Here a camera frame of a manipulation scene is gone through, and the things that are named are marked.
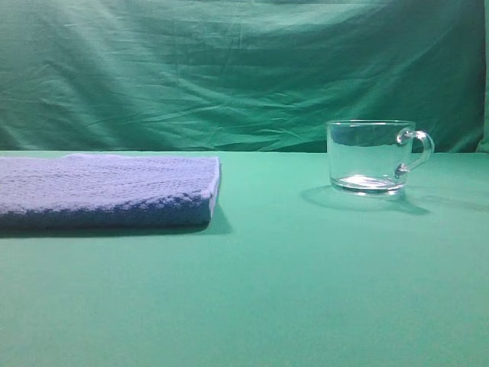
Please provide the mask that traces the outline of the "transparent glass cup with handle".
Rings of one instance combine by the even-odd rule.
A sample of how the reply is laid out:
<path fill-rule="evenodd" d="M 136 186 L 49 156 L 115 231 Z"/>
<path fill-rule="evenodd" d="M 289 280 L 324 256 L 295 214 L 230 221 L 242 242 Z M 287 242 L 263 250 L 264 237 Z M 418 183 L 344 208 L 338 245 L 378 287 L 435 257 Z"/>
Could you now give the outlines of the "transparent glass cup with handle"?
<path fill-rule="evenodd" d="M 325 124 L 329 180 L 359 196 L 396 196 L 408 174 L 435 150 L 432 137 L 402 120 L 344 120 Z"/>

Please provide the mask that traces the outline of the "folded blue towel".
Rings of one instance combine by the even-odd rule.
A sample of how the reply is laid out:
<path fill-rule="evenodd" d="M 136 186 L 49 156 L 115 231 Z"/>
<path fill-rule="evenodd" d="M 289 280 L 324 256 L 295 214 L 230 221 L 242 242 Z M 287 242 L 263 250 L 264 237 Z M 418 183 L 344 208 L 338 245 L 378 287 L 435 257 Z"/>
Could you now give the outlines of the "folded blue towel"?
<path fill-rule="evenodd" d="M 1 228 L 201 226 L 220 178 L 217 157 L 3 157 Z"/>

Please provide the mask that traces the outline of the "green backdrop cloth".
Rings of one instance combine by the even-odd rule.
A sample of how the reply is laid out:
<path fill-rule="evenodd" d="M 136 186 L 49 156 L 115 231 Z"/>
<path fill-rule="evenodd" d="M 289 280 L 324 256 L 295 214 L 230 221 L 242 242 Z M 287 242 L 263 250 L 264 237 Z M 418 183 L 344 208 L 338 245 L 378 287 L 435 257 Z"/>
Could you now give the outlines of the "green backdrop cloth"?
<path fill-rule="evenodd" d="M 488 3 L 1 3 L 4 150 L 322 152 L 343 119 L 487 152 Z"/>

